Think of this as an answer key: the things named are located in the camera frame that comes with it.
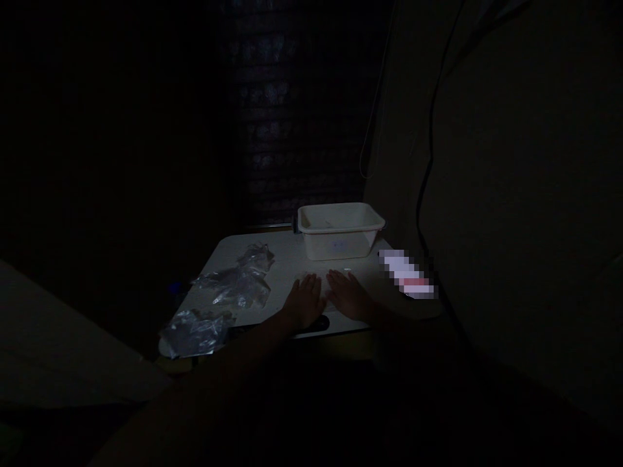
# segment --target black cord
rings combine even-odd
[[[463,11],[463,6],[465,6],[465,1],[466,0],[461,0],[461,4],[459,5],[459,10],[457,11],[456,17],[454,18],[454,24],[452,25],[452,29],[450,30],[450,35],[448,36],[448,40],[446,42],[446,46],[443,49],[443,55],[441,56],[441,65],[439,67],[439,74],[437,76],[437,82],[435,83],[435,88],[433,90],[433,95],[430,101],[430,109],[428,112],[428,148],[430,151],[430,157],[428,159],[426,172],[424,173],[424,179],[422,180],[422,184],[420,186],[420,191],[419,191],[418,199],[417,199],[417,205],[415,207],[415,225],[417,227],[417,235],[419,237],[420,244],[422,245],[422,248],[424,250],[424,256],[427,259],[430,258],[429,256],[430,252],[428,250],[428,245],[426,244],[426,240],[420,228],[420,210],[422,208],[422,199],[424,198],[424,192],[426,191],[426,184],[428,183],[428,177],[430,176],[430,172],[433,167],[433,161],[435,158],[434,139],[433,139],[433,136],[434,136],[433,135],[433,117],[434,117],[434,112],[435,112],[435,101],[437,100],[437,92],[439,90],[439,83],[441,82],[441,77],[443,76],[443,67],[446,61],[446,55],[448,54],[448,49],[450,48],[450,42],[452,41],[454,30],[456,29],[456,25],[459,21],[459,17],[461,16],[461,11]],[[439,301],[443,304],[444,309],[448,313],[448,316],[450,317],[450,321],[452,322],[452,326],[454,330],[456,331],[456,333],[458,334],[459,340],[461,341],[463,347],[465,348],[469,363],[472,369],[474,370],[474,373],[476,373],[476,376],[478,377],[480,381],[482,390],[486,393],[486,395],[488,395],[488,397],[490,397],[492,401],[494,401],[494,403],[497,405],[500,411],[500,415],[502,415],[507,420],[507,422],[509,422],[510,427],[515,431],[515,434],[518,437],[520,437],[521,430],[518,426],[518,425],[521,425],[520,420],[518,420],[516,416],[512,416],[511,413],[509,413],[509,410],[507,409],[506,405],[502,401],[499,393],[495,390],[495,386],[493,385],[491,379],[489,378],[487,371],[482,366],[480,359],[478,358],[478,354],[476,353],[476,350],[474,349],[474,346],[472,345],[467,335],[467,332],[465,332],[465,328],[463,327],[463,324],[461,323],[459,318],[456,316],[456,312],[454,311],[454,308],[452,307],[452,304],[450,303],[450,300],[448,299],[448,296],[445,292],[445,289],[443,288],[443,285],[441,284],[441,281],[439,281],[439,277],[436,277],[435,286],[437,287],[437,292],[439,294]]]
[[[461,0],[461,4],[459,6],[459,10],[454,18],[454,24],[452,24],[452,29],[450,29],[450,35],[448,36],[448,40],[446,41],[446,47],[443,49],[443,54],[441,55],[441,65],[439,67],[439,74],[437,76],[437,82],[435,83],[435,88],[433,90],[432,98],[430,99],[430,107],[428,110],[428,150],[430,152],[430,157],[428,159],[428,164],[426,165],[426,172],[424,172],[424,179],[422,180],[422,184],[420,185],[420,192],[417,197],[417,204],[415,206],[415,225],[417,227],[417,235],[420,239],[420,244],[424,249],[424,256],[429,258],[429,250],[428,245],[426,244],[426,240],[424,235],[422,234],[422,229],[420,227],[420,211],[422,209],[422,200],[424,198],[424,192],[426,191],[426,184],[428,183],[428,177],[430,176],[430,172],[433,168],[434,161],[434,139],[433,139],[433,117],[435,112],[435,101],[437,100],[437,92],[439,91],[439,83],[441,82],[441,77],[443,75],[443,66],[446,62],[446,55],[448,54],[448,49],[450,48],[450,42],[452,41],[452,36],[454,35],[454,30],[456,29],[456,24],[459,21],[459,17],[461,16],[461,11],[463,11],[463,7],[465,6],[465,0]],[[467,337],[467,333],[463,328],[459,318],[456,316],[454,312],[454,308],[452,308],[452,304],[448,299],[448,296],[441,285],[441,282],[437,280],[437,291],[439,293],[439,299],[441,303],[444,305],[444,308],[448,312],[448,316],[450,317],[450,321],[452,321],[452,325],[459,335],[460,339],[463,341],[463,344],[468,349],[469,353],[476,359],[476,352]]]

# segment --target tabletop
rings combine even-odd
[[[337,259],[330,261],[312,261],[305,254],[303,235],[289,232],[264,232],[226,237],[217,245],[208,262],[202,269],[202,274],[227,269],[236,266],[236,259],[254,243],[268,245],[275,255],[275,262],[266,274],[265,281],[271,288],[266,305],[261,308],[237,309],[231,311],[236,318],[236,326],[259,324],[281,309],[286,297],[297,278],[305,274],[316,273],[322,279],[322,293],[327,290],[328,284],[324,276],[330,269],[346,273],[350,270],[370,296],[390,310],[408,318],[420,320],[433,318],[441,314],[441,304],[437,300],[414,300],[402,294],[396,285],[386,277],[386,273],[379,266],[378,251],[391,249],[391,246],[382,238],[377,238],[370,254],[362,258]],[[180,305],[183,309],[198,309],[207,311],[218,305],[212,305],[207,299],[208,293],[194,285]],[[302,333],[295,338],[314,337],[319,335],[333,335],[368,328],[368,325],[353,321],[342,315],[331,304],[327,304],[324,315],[329,325],[324,331]],[[160,352],[168,355],[160,342]]]

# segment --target left hand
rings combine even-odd
[[[321,279],[315,274],[308,274],[302,281],[294,281],[282,313],[293,317],[298,329],[308,328],[322,315],[326,300],[320,298],[320,288]]]

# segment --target white plastic container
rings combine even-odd
[[[313,261],[368,256],[385,219],[366,203],[314,204],[299,208],[299,231]]]

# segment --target plastic bag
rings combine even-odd
[[[193,357],[212,353],[225,343],[227,330],[234,325],[232,314],[196,309],[175,313],[160,336],[169,345],[169,356]]]
[[[231,305],[239,308],[263,308],[271,293],[264,276],[275,262],[268,245],[250,245],[238,266],[202,274],[193,284],[211,293],[213,305]]]
[[[265,274],[275,262],[274,257],[275,255],[268,249],[268,245],[259,243],[249,245],[247,251],[236,262],[238,267],[256,270]]]

